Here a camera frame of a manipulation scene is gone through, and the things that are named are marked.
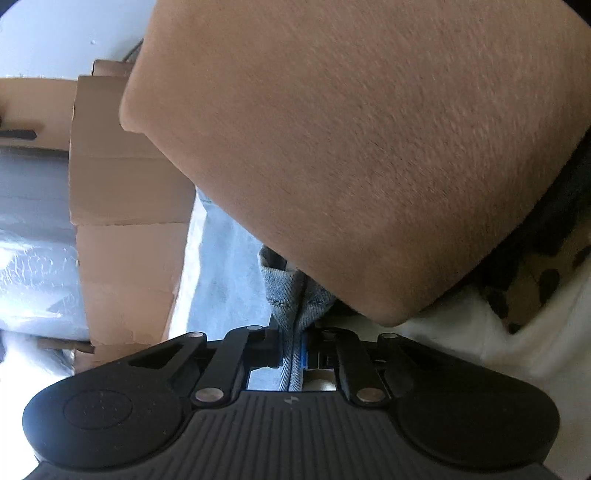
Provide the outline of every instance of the plastic wrap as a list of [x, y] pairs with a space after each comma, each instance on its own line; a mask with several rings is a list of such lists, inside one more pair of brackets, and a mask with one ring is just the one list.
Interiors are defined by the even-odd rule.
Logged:
[[67, 158], [0, 150], [0, 329], [88, 340]]

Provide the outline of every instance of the brown cardboard box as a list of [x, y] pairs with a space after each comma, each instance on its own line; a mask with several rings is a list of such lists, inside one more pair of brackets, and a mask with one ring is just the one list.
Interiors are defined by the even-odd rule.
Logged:
[[94, 77], [128, 77], [134, 64], [125, 61], [95, 60], [92, 66]]
[[176, 297], [193, 183], [143, 135], [123, 131], [127, 78], [80, 77], [70, 146], [70, 212], [95, 353], [81, 371], [165, 337]]
[[0, 138], [0, 146], [68, 150], [76, 82], [53, 79], [0, 79], [2, 129], [32, 129], [33, 141]]

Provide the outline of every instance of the metal rivet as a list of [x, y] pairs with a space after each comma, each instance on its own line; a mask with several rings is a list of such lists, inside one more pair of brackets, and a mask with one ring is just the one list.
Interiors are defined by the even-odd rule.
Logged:
[[357, 392], [357, 398], [364, 403], [377, 403], [385, 399], [386, 394], [379, 388], [366, 387]]
[[204, 403], [211, 403], [221, 400], [223, 398], [223, 391], [215, 387], [202, 388], [195, 393], [195, 398]]

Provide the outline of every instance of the ribbed rubber surface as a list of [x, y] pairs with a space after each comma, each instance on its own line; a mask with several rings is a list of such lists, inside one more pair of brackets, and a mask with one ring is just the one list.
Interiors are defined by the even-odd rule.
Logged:
[[382, 411], [337, 392], [243, 392], [197, 413], [168, 450], [111, 472], [42, 463], [27, 480], [555, 480], [540, 466], [506, 473], [455, 471], [421, 456]]

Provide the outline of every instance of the black plastic mount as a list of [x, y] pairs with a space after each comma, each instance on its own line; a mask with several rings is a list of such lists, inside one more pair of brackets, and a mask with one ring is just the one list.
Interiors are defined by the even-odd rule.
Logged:
[[393, 334], [308, 338], [308, 368], [333, 368], [337, 391], [246, 391], [281, 360], [278, 332], [258, 326], [46, 388], [23, 416], [41, 460], [29, 478], [555, 478], [540, 465], [558, 412], [535, 387]]

